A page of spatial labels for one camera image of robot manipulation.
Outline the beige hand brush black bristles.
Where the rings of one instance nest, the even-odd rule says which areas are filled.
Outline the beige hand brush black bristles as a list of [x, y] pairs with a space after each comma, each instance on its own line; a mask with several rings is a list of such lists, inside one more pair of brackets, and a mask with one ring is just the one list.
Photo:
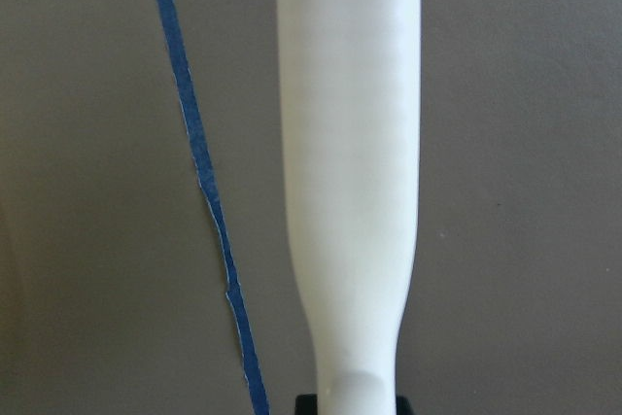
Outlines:
[[321, 414], [397, 410], [415, 257], [421, 0], [277, 0], [288, 236]]

